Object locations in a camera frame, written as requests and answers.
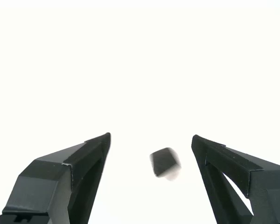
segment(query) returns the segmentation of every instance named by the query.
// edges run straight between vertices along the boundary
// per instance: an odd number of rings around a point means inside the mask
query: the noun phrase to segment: small black cube
[[[150,154],[152,165],[154,168],[154,174],[157,177],[162,176],[166,171],[178,165],[174,152],[171,148],[164,148]]]

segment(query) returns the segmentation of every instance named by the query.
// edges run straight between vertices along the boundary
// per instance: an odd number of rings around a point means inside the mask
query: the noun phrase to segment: triangular cutout
[[[245,196],[243,195],[243,193],[241,192],[241,190],[238,188],[238,186],[228,177],[224,174],[224,176],[226,177],[226,179],[228,180],[228,182],[230,183],[230,185],[233,187],[233,189],[235,190],[235,192],[238,194],[238,196],[240,197],[240,199],[243,201],[243,203],[246,205],[246,207],[249,209],[249,211],[253,214],[252,211],[252,207],[251,207],[251,203],[250,200],[245,198]]]

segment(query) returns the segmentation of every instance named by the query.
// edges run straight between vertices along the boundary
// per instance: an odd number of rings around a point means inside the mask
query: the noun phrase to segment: black plastic part
[[[173,166],[178,165],[171,148],[164,148],[150,154],[154,174],[159,177]]]
[[[18,177],[0,224],[87,224],[109,133],[34,160]]]
[[[279,165],[198,135],[192,150],[218,224],[280,224]],[[250,200],[254,216],[224,174]]]

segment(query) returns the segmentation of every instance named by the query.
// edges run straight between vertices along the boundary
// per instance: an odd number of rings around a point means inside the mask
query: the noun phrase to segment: white background
[[[0,213],[33,159],[105,132],[93,224],[215,223],[194,134],[280,164],[280,1],[12,2],[0,1]],[[152,172],[163,147],[181,160],[173,182]]]

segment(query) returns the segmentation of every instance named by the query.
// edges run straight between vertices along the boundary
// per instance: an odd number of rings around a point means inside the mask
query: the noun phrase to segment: motion-blurred object
[[[150,154],[150,159],[157,177],[168,176],[173,179],[180,168],[177,154],[171,148],[164,148]]]

